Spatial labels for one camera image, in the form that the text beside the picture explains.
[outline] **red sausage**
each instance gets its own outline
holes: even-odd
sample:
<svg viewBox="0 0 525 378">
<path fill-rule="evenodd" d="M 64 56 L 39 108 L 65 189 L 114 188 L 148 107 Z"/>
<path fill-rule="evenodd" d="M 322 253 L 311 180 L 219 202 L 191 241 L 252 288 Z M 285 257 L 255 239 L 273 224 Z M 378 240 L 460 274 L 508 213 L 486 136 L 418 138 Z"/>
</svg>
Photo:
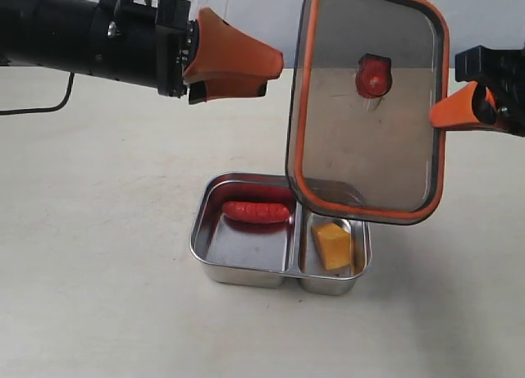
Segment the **red sausage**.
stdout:
<svg viewBox="0 0 525 378">
<path fill-rule="evenodd" d="M 276 224 L 290 218 L 290 210 L 280 203 L 226 202 L 222 212 L 231 220 L 251 224 Z"/>
</svg>

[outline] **yellow cheese cube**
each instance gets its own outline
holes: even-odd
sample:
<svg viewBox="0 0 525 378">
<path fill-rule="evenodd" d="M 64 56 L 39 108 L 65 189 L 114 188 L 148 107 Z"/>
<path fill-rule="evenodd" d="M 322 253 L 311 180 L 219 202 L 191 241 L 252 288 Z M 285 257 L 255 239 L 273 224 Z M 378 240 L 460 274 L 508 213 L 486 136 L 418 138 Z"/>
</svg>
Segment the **yellow cheese cube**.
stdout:
<svg viewBox="0 0 525 378">
<path fill-rule="evenodd" d="M 352 239 L 348 232 L 329 223 L 313 226 L 312 233 L 325 270 L 340 269 L 350 264 Z"/>
</svg>

